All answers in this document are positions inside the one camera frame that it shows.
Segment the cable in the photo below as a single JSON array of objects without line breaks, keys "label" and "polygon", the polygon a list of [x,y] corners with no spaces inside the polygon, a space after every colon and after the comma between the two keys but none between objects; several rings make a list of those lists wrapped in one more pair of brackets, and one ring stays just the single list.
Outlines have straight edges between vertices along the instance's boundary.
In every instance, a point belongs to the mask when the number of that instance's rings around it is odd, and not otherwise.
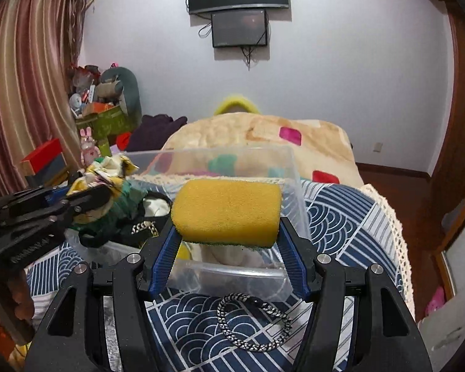
[{"label": "cable", "polygon": [[254,45],[251,45],[251,46],[241,46],[241,53],[243,53],[243,56],[246,59],[246,66],[248,67],[248,71],[250,70],[250,65],[251,65],[251,54],[256,50],[256,48],[258,47],[258,44],[263,39],[263,37],[265,36],[265,34],[267,32],[267,29],[270,26],[269,14],[267,13],[267,10],[265,10],[265,16],[267,18],[267,23],[265,24],[265,30],[262,33],[262,36],[258,39],[257,43],[255,43]]},{"label": "cable", "polygon": [[[207,29],[208,27],[210,27],[210,29],[207,31],[206,34],[202,34],[201,31],[203,31],[204,29]],[[209,22],[208,24],[206,24],[204,27],[202,27],[199,31],[198,31],[198,36],[201,37],[202,39],[206,38],[207,36],[210,35],[212,31],[212,22]]]},{"label": "cable", "polygon": [[[189,14],[189,3],[188,3],[189,0],[186,0],[186,11],[187,13]],[[205,26],[203,26],[199,31],[198,31],[198,36],[201,37],[202,39],[206,38],[207,36],[210,35],[210,33],[212,32],[212,17],[210,18],[207,18],[207,17],[204,17],[203,15],[200,15],[200,14],[191,14],[191,15],[194,15],[195,17],[198,17],[198,18],[201,18],[201,19],[205,19],[207,21],[209,21],[208,24],[206,24]],[[204,29],[207,29],[208,27],[210,27],[210,29],[207,31],[207,33],[203,34],[202,31]]]},{"label": "cable", "polygon": [[[186,0],[186,11],[189,14],[189,3],[188,3],[188,1],[189,0]],[[206,19],[207,21],[212,21],[211,18],[204,17],[203,15],[200,15],[200,14],[191,14],[191,15],[194,15],[195,17],[198,17],[198,18],[201,18],[201,19]]]}]

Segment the metal screw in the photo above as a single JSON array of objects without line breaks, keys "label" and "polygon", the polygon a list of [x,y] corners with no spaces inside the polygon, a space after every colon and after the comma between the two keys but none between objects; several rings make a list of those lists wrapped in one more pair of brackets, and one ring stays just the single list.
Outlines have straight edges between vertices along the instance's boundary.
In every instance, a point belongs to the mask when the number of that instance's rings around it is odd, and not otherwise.
[{"label": "metal screw", "polygon": [[380,264],[373,264],[370,266],[370,269],[375,274],[382,274],[384,272],[384,269],[382,268]]},{"label": "metal screw", "polygon": [[141,256],[138,253],[131,253],[126,259],[128,263],[135,264],[141,260]]},{"label": "metal screw", "polygon": [[319,261],[319,263],[327,264],[331,262],[331,256],[322,253],[317,256],[317,260]]},{"label": "metal screw", "polygon": [[87,269],[88,269],[87,265],[85,265],[84,263],[80,263],[76,267],[74,267],[74,272],[76,274],[83,274]]}]

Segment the pink rabbit figurine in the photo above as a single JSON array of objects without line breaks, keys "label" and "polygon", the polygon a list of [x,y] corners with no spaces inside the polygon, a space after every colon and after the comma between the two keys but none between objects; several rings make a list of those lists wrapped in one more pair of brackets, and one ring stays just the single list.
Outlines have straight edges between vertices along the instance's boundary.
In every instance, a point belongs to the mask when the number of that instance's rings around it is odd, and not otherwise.
[{"label": "pink rabbit figurine", "polygon": [[100,150],[91,136],[91,127],[87,127],[86,132],[81,129],[79,134],[81,134],[81,163],[83,166],[88,167],[95,159],[100,157]]}]

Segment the blue patterned bedsheet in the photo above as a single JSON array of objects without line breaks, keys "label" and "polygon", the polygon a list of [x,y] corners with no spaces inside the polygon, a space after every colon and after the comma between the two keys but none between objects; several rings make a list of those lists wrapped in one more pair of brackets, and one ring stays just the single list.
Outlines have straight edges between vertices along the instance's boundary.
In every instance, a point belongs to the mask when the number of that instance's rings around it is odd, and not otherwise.
[{"label": "blue patterned bedsheet", "polygon": [[[302,181],[311,241],[320,252],[335,256],[342,264],[367,268],[382,264],[401,291],[401,271],[389,221],[370,198],[351,187]],[[35,263],[28,272],[28,283],[35,301],[34,322],[39,323],[50,301],[70,270],[82,259],[64,243]],[[234,347],[217,327],[215,309],[219,298],[166,289],[146,309],[169,372],[288,372],[299,349],[310,315],[311,304],[291,295],[276,303],[292,319],[288,341],[268,353],[249,353]],[[264,343],[276,338],[279,326],[258,310],[242,303],[231,305],[231,329],[242,339]],[[335,370],[344,370],[350,345],[353,298],[345,298],[340,342]],[[112,360],[115,370],[120,365]]]}]

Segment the plastic storage box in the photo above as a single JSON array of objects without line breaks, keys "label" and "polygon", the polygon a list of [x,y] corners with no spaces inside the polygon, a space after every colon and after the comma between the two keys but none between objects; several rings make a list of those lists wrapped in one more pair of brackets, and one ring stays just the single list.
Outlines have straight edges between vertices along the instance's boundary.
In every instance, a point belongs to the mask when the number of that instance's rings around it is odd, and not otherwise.
[{"label": "plastic storage box", "polygon": [[[279,184],[283,192],[280,215],[290,219],[299,236],[309,237],[301,184],[293,150],[289,146],[233,146],[126,155],[139,167],[139,171],[130,177],[133,182],[147,189],[165,192],[171,199],[184,183],[196,178],[225,177]],[[115,242],[108,242],[100,248],[87,248],[80,245],[75,231],[67,231],[66,236],[81,257],[102,265],[113,265],[129,253],[138,252],[138,249]],[[261,264],[241,267],[176,259],[167,286],[205,295],[241,292],[264,300],[286,300],[293,289],[276,246],[257,252],[244,250],[261,258]]]}]

